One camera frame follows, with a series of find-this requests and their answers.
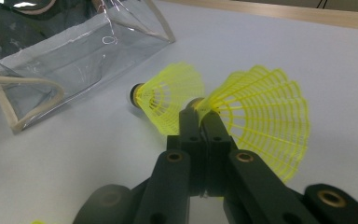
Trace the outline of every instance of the white table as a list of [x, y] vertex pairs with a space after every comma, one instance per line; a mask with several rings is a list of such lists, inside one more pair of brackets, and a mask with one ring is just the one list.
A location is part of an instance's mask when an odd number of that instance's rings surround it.
[[[206, 91], [259, 63], [282, 68], [309, 100], [308, 153], [288, 186], [326, 183], [358, 200], [358, 30], [157, 2], [177, 42], [23, 133], [0, 110], [0, 224], [71, 223], [106, 184], [151, 175], [163, 138], [126, 101], [169, 63], [192, 63]], [[192, 199], [190, 223], [227, 223], [222, 201]]]

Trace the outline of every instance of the transparent plastic box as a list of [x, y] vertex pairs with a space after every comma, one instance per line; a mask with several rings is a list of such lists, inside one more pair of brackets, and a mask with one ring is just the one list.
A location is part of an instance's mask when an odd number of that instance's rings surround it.
[[174, 41], [150, 0], [0, 0], [0, 105], [13, 131]]

